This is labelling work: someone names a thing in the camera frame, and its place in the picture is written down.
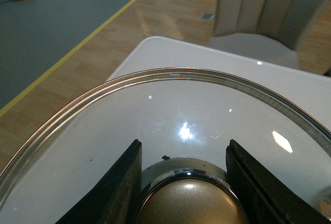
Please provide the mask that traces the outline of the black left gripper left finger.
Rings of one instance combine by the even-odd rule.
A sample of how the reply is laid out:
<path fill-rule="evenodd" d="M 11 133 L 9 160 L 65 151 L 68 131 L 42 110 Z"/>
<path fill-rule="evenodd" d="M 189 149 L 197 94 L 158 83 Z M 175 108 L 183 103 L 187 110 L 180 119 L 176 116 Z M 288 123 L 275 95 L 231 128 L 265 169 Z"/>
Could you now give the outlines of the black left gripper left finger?
<path fill-rule="evenodd" d="M 57 223 L 126 223 L 141 190 L 142 143 L 134 140 L 101 180 Z"/>

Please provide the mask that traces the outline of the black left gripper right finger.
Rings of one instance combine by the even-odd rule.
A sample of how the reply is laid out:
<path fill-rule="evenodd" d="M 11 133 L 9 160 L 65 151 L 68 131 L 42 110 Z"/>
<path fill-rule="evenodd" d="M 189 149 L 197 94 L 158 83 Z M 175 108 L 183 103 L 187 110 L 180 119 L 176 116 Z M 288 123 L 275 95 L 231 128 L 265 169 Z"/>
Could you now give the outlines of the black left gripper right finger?
<path fill-rule="evenodd" d="M 226 149 L 230 186 L 249 223 L 330 223 L 235 140 Z"/>

